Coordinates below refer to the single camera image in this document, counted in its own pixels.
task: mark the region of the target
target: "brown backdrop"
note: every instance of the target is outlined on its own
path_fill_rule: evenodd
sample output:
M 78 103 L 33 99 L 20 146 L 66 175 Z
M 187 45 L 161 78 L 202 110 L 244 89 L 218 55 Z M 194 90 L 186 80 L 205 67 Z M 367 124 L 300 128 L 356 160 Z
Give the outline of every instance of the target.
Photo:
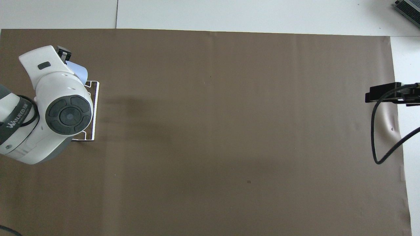
M 409 235 L 402 151 L 376 165 L 370 86 L 389 37 L 131 29 L 2 30 L 0 82 L 56 45 L 100 82 L 94 142 L 0 158 L 0 224 L 24 235 Z M 400 137 L 377 118 L 379 154 Z

